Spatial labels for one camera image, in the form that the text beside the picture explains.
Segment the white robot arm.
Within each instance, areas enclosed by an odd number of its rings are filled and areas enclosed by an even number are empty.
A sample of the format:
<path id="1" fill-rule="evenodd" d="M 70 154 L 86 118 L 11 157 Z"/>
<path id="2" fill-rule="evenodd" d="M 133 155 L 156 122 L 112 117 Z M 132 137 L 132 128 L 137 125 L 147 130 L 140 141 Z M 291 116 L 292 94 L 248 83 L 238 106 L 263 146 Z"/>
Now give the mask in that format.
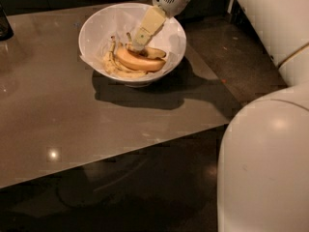
<path id="1" fill-rule="evenodd" d="M 287 86 L 225 130 L 218 232 L 309 232 L 309 0 L 237 1 Z"/>

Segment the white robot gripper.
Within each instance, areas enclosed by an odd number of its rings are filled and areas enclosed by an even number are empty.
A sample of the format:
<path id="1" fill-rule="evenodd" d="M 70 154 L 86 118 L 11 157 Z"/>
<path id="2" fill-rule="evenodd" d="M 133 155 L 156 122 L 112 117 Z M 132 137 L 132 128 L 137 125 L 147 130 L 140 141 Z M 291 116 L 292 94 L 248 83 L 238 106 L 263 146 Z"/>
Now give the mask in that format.
<path id="1" fill-rule="evenodd" d="M 154 6 L 150 6 L 140 25 L 132 37 L 132 47 L 135 51 L 141 51 L 150 42 L 152 37 L 163 26 L 166 16 L 179 15 L 190 0 L 153 0 Z"/>

